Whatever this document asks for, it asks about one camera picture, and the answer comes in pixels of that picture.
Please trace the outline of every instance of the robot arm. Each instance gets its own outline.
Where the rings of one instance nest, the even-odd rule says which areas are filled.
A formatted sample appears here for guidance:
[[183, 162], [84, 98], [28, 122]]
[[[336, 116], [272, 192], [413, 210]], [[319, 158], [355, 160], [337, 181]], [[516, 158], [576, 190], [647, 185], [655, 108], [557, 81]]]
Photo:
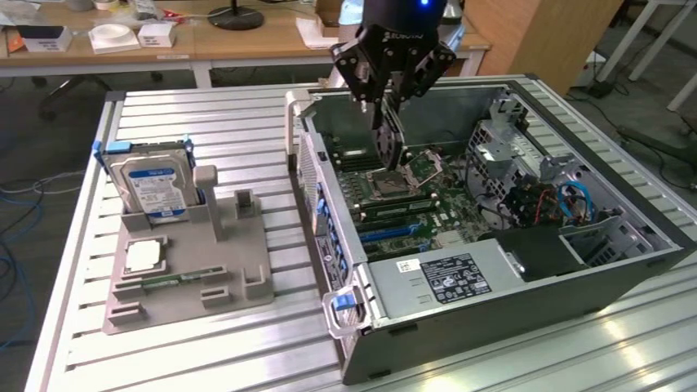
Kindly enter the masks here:
[[[399, 164], [403, 134], [400, 105], [423, 96], [456, 60], [439, 41], [448, 0], [365, 0], [356, 39], [331, 54], [355, 98], [372, 112], [372, 137], [388, 170]], [[392, 81], [391, 93], [384, 90]]]

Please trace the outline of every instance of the blue hard drive label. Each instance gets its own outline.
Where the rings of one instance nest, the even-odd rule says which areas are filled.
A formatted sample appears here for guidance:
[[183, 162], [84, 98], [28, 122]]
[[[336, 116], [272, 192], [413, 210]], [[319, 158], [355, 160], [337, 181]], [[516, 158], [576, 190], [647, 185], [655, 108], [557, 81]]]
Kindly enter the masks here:
[[172, 168], [139, 170], [128, 173], [135, 197], [143, 212], [152, 217], [179, 216], [187, 209], [181, 190], [176, 187], [176, 171]]
[[469, 253], [427, 261], [420, 267], [441, 304], [492, 292]]

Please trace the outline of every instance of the desk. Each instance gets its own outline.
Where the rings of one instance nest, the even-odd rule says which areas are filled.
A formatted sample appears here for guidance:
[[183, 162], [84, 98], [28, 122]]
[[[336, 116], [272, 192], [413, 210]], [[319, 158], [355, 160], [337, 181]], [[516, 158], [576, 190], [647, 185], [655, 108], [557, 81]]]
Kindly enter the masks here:
[[[157, 2], [163, 9], [189, 15], [204, 15], [225, 4], [229, 1]], [[177, 38], [172, 48], [147, 48], [107, 55], [93, 55], [89, 38], [83, 33], [75, 37], [65, 53], [22, 51], [8, 54], [6, 58], [0, 56], [0, 77], [189, 69], [197, 87], [204, 88], [212, 86], [209, 71], [215, 68], [331, 63], [329, 52], [308, 49], [295, 27], [296, 17], [312, 17], [309, 6], [269, 5], [251, 0], [243, 0], [241, 5], [256, 7], [265, 14], [265, 24], [259, 29], [231, 32], [213, 27], [205, 19], [197, 19], [193, 24], [176, 26]], [[95, 19], [109, 15], [108, 11], [97, 10], [72, 12], [61, 3], [45, 3], [42, 12], [48, 15], [51, 23], [67, 25], [81, 32], [92, 28]], [[491, 47], [468, 24], [468, 33], [457, 52], [459, 58], [465, 59], [460, 75], [476, 75]]]
[[[504, 79], [511, 77], [476, 80]], [[549, 87], [517, 80], [667, 218], [697, 238], [695, 209]], [[369, 383], [340, 384], [284, 155], [284, 94], [316, 86], [129, 92], [124, 100], [105, 103], [97, 140], [155, 142], [187, 133], [197, 164], [217, 165], [217, 196], [253, 189], [277, 297], [259, 308], [107, 336], [100, 328], [123, 202], [89, 159], [26, 390], [451, 392], [684, 390], [695, 385], [693, 257], [596, 314]], [[565, 144], [544, 122], [531, 122], [528, 133], [551, 153], [565, 154]]]

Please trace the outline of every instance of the metal slotted table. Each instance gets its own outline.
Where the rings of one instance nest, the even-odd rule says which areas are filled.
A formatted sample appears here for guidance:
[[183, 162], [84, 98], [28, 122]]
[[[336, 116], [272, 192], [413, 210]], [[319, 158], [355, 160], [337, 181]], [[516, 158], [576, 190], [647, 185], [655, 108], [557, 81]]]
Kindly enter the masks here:
[[[499, 78], [480, 78], [496, 81]], [[697, 238], [695, 209], [540, 82], [519, 82], [659, 210]], [[95, 160], [83, 190], [27, 382], [38, 390], [684, 390], [697, 385], [697, 260], [643, 283], [597, 314], [351, 387], [319, 303], [284, 158], [284, 93], [313, 85], [133, 92], [104, 105], [97, 139], [189, 134], [217, 196], [261, 197], [276, 300], [136, 332], [101, 331], [121, 199]], [[547, 125], [531, 135], [567, 147]]]

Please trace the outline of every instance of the lamp base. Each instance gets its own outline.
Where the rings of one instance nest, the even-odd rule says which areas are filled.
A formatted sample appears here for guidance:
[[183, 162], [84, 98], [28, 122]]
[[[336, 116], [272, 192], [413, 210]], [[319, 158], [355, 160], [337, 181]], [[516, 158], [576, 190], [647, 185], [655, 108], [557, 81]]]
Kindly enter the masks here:
[[232, 13], [232, 8], [220, 7], [211, 11], [208, 15], [211, 24], [225, 30], [251, 30], [264, 24], [261, 12], [247, 7], [237, 7], [236, 14]]

